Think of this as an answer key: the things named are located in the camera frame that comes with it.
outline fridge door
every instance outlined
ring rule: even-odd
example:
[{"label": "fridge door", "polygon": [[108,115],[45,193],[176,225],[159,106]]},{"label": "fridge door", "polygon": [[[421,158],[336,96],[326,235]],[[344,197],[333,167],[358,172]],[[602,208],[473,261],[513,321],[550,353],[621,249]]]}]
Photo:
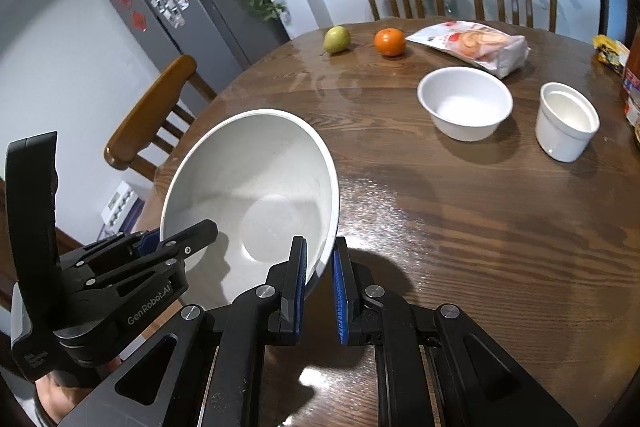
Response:
[{"label": "fridge door", "polygon": [[180,55],[145,0],[109,0],[158,70]]},{"label": "fridge door", "polygon": [[203,6],[206,0],[145,1],[178,52],[195,58],[198,73],[216,92],[249,65],[238,43],[224,38],[216,27]]}]

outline person's hand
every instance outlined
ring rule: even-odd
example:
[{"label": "person's hand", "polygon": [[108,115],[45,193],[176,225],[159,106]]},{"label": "person's hand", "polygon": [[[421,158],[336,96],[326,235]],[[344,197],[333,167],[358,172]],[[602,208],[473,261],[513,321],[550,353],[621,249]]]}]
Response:
[{"label": "person's hand", "polygon": [[[117,358],[111,360],[106,367],[111,373],[120,364],[121,361]],[[60,423],[91,391],[92,389],[84,387],[62,387],[56,382],[52,373],[36,380],[36,393],[42,408],[56,423]]]}]

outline orange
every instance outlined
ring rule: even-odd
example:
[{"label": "orange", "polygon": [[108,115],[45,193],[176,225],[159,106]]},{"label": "orange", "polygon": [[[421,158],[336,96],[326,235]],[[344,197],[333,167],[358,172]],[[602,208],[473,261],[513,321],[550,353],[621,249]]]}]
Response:
[{"label": "orange", "polygon": [[396,57],[404,53],[406,40],[404,33],[395,28],[386,28],[376,33],[373,45],[385,57]]}]

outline refrigerator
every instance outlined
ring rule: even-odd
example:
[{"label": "refrigerator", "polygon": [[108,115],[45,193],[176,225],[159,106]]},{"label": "refrigerator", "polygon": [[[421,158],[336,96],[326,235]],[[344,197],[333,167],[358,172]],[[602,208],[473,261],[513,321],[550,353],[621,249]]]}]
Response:
[{"label": "refrigerator", "polygon": [[[142,49],[162,71],[191,55],[216,93],[289,41],[279,19],[265,21],[243,0],[110,0]],[[189,84],[181,100],[195,115],[206,102]]]}]

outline snack package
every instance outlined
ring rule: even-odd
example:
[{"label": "snack package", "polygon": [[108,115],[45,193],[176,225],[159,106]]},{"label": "snack package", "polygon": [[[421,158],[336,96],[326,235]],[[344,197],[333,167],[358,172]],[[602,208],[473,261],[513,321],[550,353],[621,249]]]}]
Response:
[{"label": "snack package", "polygon": [[606,35],[596,35],[593,38],[593,47],[598,52],[600,62],[622,75],[629,58],[629,50],[622,42],[610,39]]},{"label": "snack package", "polygon": [[406,39],[480,66],[498,78],[521,68],[530,51],[523,35],[507,35],[484,24],[467,21],[428,26]]}]

